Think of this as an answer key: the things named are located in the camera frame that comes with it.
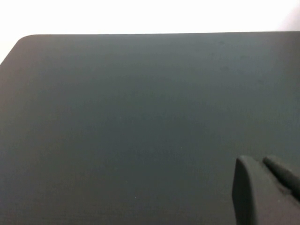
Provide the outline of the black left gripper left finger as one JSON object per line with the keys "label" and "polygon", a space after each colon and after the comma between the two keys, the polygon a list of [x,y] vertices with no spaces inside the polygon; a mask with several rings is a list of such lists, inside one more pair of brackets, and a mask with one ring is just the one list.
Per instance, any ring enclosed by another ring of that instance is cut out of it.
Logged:
{"label": "black left gripper left finger", "polygon": [[236,159],[232,202],[238,225],[298,225],[300,200],[283,186],[263,161]]}

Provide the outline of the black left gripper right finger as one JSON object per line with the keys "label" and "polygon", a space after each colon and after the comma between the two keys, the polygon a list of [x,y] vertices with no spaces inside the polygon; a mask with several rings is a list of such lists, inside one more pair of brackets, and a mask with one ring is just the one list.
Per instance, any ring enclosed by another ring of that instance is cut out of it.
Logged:
{"label": "black left gripper right finger", "polygon": [[289,189],[292,195],[299,200],[300,170],[276,156],[265,156],[262,161],[277,180]]}

